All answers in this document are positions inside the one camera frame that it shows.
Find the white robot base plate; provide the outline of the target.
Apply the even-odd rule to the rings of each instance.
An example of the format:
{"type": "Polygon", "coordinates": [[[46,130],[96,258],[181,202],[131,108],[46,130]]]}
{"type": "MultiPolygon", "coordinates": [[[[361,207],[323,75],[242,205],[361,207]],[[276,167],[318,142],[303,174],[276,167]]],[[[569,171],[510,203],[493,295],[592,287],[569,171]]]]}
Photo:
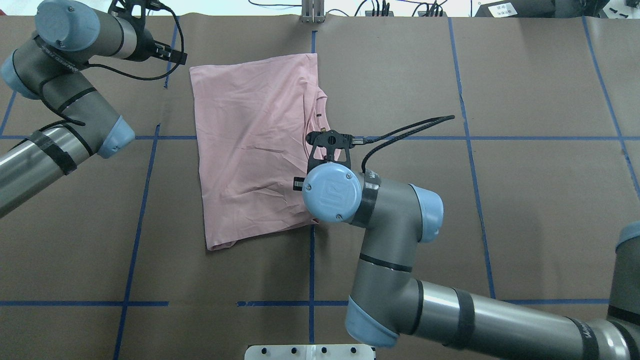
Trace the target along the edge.
{"type": "Polygon", "coordinates": [[[252,345],[245,360],[376,360],[377,351],[366,344],[252,345]]]}

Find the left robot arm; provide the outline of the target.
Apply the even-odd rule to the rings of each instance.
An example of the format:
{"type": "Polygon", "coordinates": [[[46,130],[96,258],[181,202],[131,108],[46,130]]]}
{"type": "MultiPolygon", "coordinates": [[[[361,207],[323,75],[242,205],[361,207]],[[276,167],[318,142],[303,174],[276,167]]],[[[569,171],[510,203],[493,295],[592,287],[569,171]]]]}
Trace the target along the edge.
{"type": "Polygon", "coordinates": [[[0,214],[5,216],[93,155],[108,159],[134,141],[134,130],[83,75],[114,69],[90,63],[95,56],[143,62],[150,58],[184,65],[185,48],[154,39],[146,14],[169,12],[160,0],[114,0],[106,12],[77,0],[44,0],[35,31],[1,66],[5,84],[37,100],[57,121],[34,130],[1,157],[0,214]]]}

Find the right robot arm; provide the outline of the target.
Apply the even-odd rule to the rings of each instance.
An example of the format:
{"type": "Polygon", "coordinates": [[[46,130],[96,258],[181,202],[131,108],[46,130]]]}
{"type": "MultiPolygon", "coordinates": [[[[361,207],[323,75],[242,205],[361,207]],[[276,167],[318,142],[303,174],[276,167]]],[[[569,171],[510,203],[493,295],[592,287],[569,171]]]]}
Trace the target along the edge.
{"type": "Polygon", "coordinates": [[[617,244],[599,260],[595,243],[601,230],[563,219],[552,235],[549,220],[526,202],[510,197],[494,201],[509,211],[491,213],[498,233],[498,279],[530,294],[541,290],[535,271],[560,287],[578,289],[604,265],[612,271],[605,319],[583,321],[530,309],[512,301],[473,294],[419,278],[426,263],[420,246],[435,241],[445,205],[434,191],[382,178],[372,170],[354,173],[345,162],[309,166],[294,179],[304,205],[327,223],[364,230],[354,283],[347,301],[345,327],[356,341],[391,348],[400,335],[423,338],[452,350],[505,360],[637,360],[639,358],[639,223],[621,232],[617,244]]]}

